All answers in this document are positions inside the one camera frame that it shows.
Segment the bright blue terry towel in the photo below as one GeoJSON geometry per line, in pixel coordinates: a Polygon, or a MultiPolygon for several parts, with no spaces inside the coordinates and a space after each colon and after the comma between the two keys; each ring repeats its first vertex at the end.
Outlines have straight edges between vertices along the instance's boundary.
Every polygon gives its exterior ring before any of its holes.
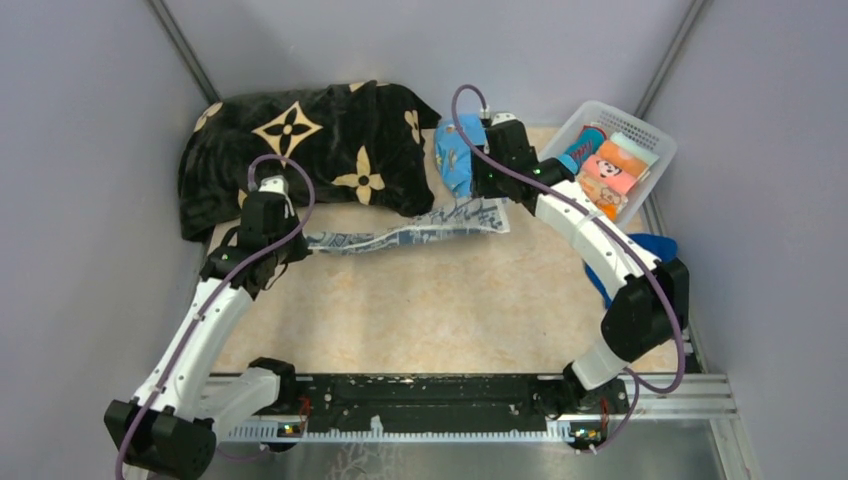
{"type": "Polygon", "coordinates": [[[557,160],[572,174],[577,175],[580,169],[580,164],[569,154],[563,153],[557,157],[557,160]]]}

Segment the white blue printed towel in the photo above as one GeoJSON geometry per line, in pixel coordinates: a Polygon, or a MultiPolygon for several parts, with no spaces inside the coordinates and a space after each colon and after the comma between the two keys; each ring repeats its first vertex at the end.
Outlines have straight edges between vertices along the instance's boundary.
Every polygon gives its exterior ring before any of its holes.
{"type": "Polygon", "coordinates": [[[510,230],[505,199],[461,197],[409,223],[381,232],[316,232],[307,235],[306,240],[313,252],[358,255],[469,235],[505,234],[510,230]]]}

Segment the dark blue towel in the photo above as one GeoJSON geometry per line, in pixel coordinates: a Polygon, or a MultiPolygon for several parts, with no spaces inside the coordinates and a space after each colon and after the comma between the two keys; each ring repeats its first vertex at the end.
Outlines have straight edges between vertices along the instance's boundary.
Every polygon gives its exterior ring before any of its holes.
{"type": "MultiPolygon", "coordinates": [[[[677,257],[678,244],[672,238],[650,233],[631,233],[628,237],[635,245],[652,253],[661,262],[668,262],[677,257]]],[[[603,283],[588,264],[584,263],[583,266],[589,281],[601,294],[604,308],[608,309],[612,304],[612,299],[608,295],[603,283]]]]}

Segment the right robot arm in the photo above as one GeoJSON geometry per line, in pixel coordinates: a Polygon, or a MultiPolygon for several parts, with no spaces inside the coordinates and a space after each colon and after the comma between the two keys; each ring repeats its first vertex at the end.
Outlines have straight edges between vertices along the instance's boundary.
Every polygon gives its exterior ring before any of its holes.
{"type": "Polygon", "coordinates": [[[687,267],[677,259],[661,260],[620,230],[561,160],[539,159],[521,121],[485,119],[482,126],[484,140],[471,144],[473,193],[506,197],[552,227],[580,254],[611,300],[599,338],[564,368],[567,406],[590,411],[602,398],[602,386],[668,341],[676,347],[677,370],[668,386],[653,390],[674,391],[686,367],[687,267]]]}

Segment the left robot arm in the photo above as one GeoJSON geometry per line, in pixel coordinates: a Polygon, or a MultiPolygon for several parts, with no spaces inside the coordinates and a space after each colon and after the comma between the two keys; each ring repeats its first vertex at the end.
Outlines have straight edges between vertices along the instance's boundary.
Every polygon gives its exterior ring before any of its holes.
{"type": "Polygon", "coordinates": [[[298,213],[281,189],[247,194],[240,223],[206,257],[184,319],[149,376],[127,400],[112,401],[104,424],[117,448],[113,475],[198,479],[218,446],[253,414],[301,402],[295,367],[253,360],[209,397],[203,390],[225,343],[272,278],[310,254],[303,230],[316,199],[298,213]]]}

